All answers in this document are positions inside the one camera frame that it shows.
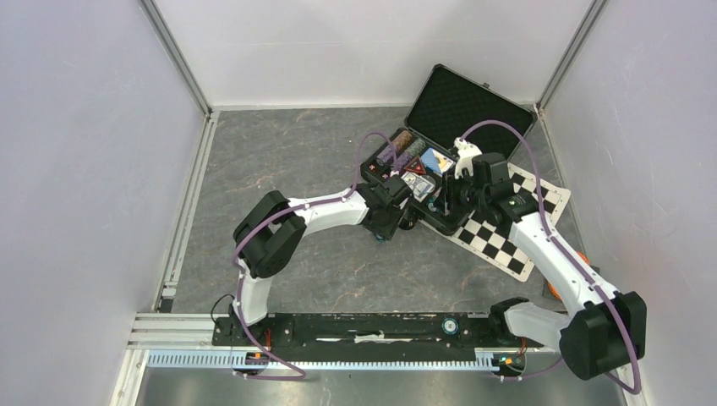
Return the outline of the clear round lid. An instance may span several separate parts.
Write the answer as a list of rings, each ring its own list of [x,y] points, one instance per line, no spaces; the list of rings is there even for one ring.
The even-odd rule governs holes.
[[[417,201],[423,201],[435,188],[435,181],[432,177],[418,177],[413,182],[413,196]]]

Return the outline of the red triangular card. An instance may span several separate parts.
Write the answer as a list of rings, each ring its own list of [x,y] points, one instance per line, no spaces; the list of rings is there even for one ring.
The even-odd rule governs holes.
[[[427,173],[423,162],[419,156],[415,156],[403,169],[405,172],[414,173],[418,175],[425,175]]]

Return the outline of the purple chip stack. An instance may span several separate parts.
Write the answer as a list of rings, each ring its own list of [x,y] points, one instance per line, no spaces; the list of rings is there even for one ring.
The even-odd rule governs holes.
[[[414,155],[410,153],[402,153],[391,165],[393,172],[401,173],[404,168],[413,160]]]
[[[397,158],[398,150],[394,145],[386,146],[376,157],[376,163],[380,166],[390,166]]]

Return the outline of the brown chip stack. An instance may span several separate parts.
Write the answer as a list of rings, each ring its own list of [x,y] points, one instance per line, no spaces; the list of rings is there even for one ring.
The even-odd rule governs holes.
[[[413,134],[410,131],[401,131],[392,141],[397,150],[406,148],[413,140]]]

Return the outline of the black poker set case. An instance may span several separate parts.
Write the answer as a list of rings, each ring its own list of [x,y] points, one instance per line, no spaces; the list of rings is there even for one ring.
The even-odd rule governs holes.
[[[453,146],[456,138],[462,136],[471,126],[485,120],[497,120],[512,126],[521,135],[534,126],[537,115],[515,102],[489,89],[487,85],[478,84],[443,64],[436,64],[426,80],[422,90],[414,102],[410,112],[404,119],[404,125],[397,129],[394,139],[401,131],[413,134],[412,144],[416,139],[426,141],[427,148],[435,148],[439,152],[457,159],[457,150]],[[397,157],[407,153],[406,149],[398,150]],[[424,220],[439,233],[451,235],[456,232],[460,223],[468,214],[457,217],[443,215],[443,175],[425,168],[425,175],[431,176],[436,183],[436,190],[423,202],[414,200],[408,214],[402,221],[407,229],[410,221]],[[438,212],[431,212],[428,203],[434,201]]]

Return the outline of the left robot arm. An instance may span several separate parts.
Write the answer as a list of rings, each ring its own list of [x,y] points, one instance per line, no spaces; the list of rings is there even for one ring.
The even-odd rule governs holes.
[[[245,344],[265,336],[268,296],[275,275],[290,262],[302,238],[342,226],[360,226],[389,240],[406,216],[413,191],[399,176],[378,184],[354,182],[338,193],[289,199],[267,193],[233,232],[231,259],[239,269],[233,333]]]

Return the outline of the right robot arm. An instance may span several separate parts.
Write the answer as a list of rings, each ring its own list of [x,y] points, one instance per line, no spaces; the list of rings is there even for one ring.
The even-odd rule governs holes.
[[[552,348],[584,381],[628,365],[639,386],[647,305],[638,293],[607,282],[560,235],[545,210],[541,179],[516,189],[506,158],[487,153],[459,158],[443,181],[447,212],[477,212],[537,266],[566,309],[505,300],[490,309],[490,338],[509,345],[523,337]]]

